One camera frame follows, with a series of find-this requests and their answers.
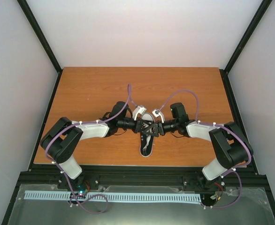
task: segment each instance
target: wooden tabletop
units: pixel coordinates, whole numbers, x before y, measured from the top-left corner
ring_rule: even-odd
[[[206,67],[66,67],[50,110],[44,134],[61,117],[90,121],[110,112],[117,101],[126,101],[127,84],[132,98],[151,112],[179,89],[194,91],[200,100],[199,120],[233,121],[218,68]],[[182,102],[190,119],[195,118],[196,100],[192,94],[175,95],[162,110],[172,119],[169,106]],[[196,138],[175,138],[170,133],[154,138],[153,153],[139,154],[140,138],[128,130],[120,136],[85,139],[74,156],[83,165],[167,165],[205,166],[215,157],[210,142]],[[34,163],[50,163],[39,147]]]

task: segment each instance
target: black joint housing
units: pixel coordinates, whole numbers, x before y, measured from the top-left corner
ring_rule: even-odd
[[[53,138],[61,132],[64,128],[70,126],[72,121],[66,117],[60,118],[55,125],[48,131],[48,133],[42,138],[40,146],[46,149],[48,144],[53,140]],[[64,139],[58,137],[50,149],[48,154],[55,160],[55,162],[63,163],[67,161],[73,154],[77,143],[80,140],[83,131],[80,128],[72,127],[62,135],[66,136]]]
[[[224,127],[231,130],[243,141],[252,156],[253,149],[237,124],[234,122],[229,122],[224,124]],[[224,132],[222,128],[209,131],[209,136],[211,138],[217,160],[224,168],[230,169],[239,163],[248,161],[247,152],[241,143],[232,135]],[[227,139],[233,139],[234,142],[229,144]]]

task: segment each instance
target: black metal frame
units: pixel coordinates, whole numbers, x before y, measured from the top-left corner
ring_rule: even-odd
[[[17,184],[15,186],[13,195],[11,197],[10,204],[7,208],[7,212],[4,216],[3,225],[8,224],[9,217],[12,208],[15,203],[15,199],[21,184],[59,184],[58,180],[61,179],[61,174],[55,165],[36,165],[33,163],[34,157],[38,150],[38,145],[45,128],[46,120],[48,118],[52,102],[62,75],[62,69],[52,52],[50,45],[48,44],[41,28],[38,25],[28,3],[26,0],[17,0],[20,7],[22,8],[24,14],[26,15],[29,23],[34,29],[37,37],[39,38],[43,48],[45,49],[50,61],[55,67],[58,75],[54,86],[54,90],[49,101],[49,105],[43,120],[40,133],[38,135],[38,140],[34,148],[34,152],[30,161],[29,169],[26,172],[21,172]],[[225,69],[220,69],[220,75],[223,81],[224,89],[228,98],[232,116],[237,125],[242,129],[244,135],[246,136],[245,128],[241,115],[238,110],[238,106],[232,91],[228,74],[238,59],[240,53],[245,47],[250,36],[254,32],[255,28],[259,24],[261,18],[266,12],[268,6],[272,0],[263,0],[260,7],[258,8],[256,14],[251,20],[246,32],[244,33],[241,41],[236,47],[233,55],[231,56]],[[93,187],[97,188],[98,185],[110,186],[110,185],[134,185],[134,186],[170,186],[178,187],[183,190],[196,191],[197,193],[202,193],[201,190],[193,190],[191,187],[184,185],[184,181],[195,173],[198,173],[201,167],[147,167],[147,166],[87,166],[82,165],[83,172],[89,175],[90,183],[93,183]],[[252,164],[247,168],[238,169],[240,174],[243,187],[263,187],[266,190],[269,203],[271,205],[273,215],[275,217],[275,201],[265,175],[258,175],[258,171],[254,160]],[[239,186],[239,183],[234,174],[229,174],[224,179],[224,182],[228,187]]]

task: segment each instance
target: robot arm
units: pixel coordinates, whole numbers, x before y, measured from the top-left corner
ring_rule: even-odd
[[[251,156],[253,155],[251,145],[236,123],[229,122],[222,126],[236,134],[247,146]],[[201,186],[203,188],[206,183],[210,183],[210,181],[221,176],[228,169],[249,160],[247,152],[241,143],[220,127],[202,124],[199,122],[192,122],[186,126],[186,129],[189,137],[211,141],[216,154],[216,158],[202,169],[204,177],[200,177],[199,180],[201,180],[200,183],[202,183]]]
[[[124,102],[118,102],[109,113],[109,117],[116,115],[124,104]],[[222,128],[190,120],[182,103],[172,104],[170,108],[173,120],[158,121],[144,128],[144,121],[138,120],[137,114],[144,113],[146,109],[143,106],[139,106],[134,111],[133,116],[128,118],[126,117],[126,112],[129,110],[127,106],[118,117],[107,123],[93,121],[89,124],[81,124],[69,129],[63,134],[65,138],[60,137],[55,140],[49,148],[48,154],[62,167],[71,179],[76,179],[81,174],[82,169],[74,159],[73,152],[80,140],[92,137],[109,137],[116,133],[118,128],[123,128],[124,130],[131,129],[134,133],[143,133],[156,137],[165,135],[167,132],[178,131],[179,134],[186,137],[201,138],[212,142],[216,158],[209,165],[206,165],[202,169],[202,174],[198,176],[199,186],[202,188],[205,188],[206,185],[209,185],[228,169],[248,160],[248,155],[240,142]],[[42,148],[46,149],[53,137],[74,123],[76,122],[70,121],[66,117],[59,119],[41,140],[40,144]],[[246,137],[234,122],[229,122],[223,126],[242,139],[250,150],[251,155],[253,154],[253,150]]]
[[[70,121],[68,118],[60,118],[51,130],[43,137],[40,145],[45,149],[49,142],[63,130],[65,127],[77,123]],[[50,147],[48,154],[59,164],[64,172],[71,178],[76,179],[82,172],[82,168],[78,165],[73,157],[73,152],[80,140],[92,137],[105,137],[109,132],[106,123],[79,125],[64,133],[64,139],[58,138]]]

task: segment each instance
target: white wall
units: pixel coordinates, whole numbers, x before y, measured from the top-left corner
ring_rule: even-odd
[[[28,168],[56,74],[16,0],[0,0],[0,224]]]
[[[261,0],[28,0],[61,66],[224,68]]]
[[[229,74],[261,174],[275,198],[275,1]]]

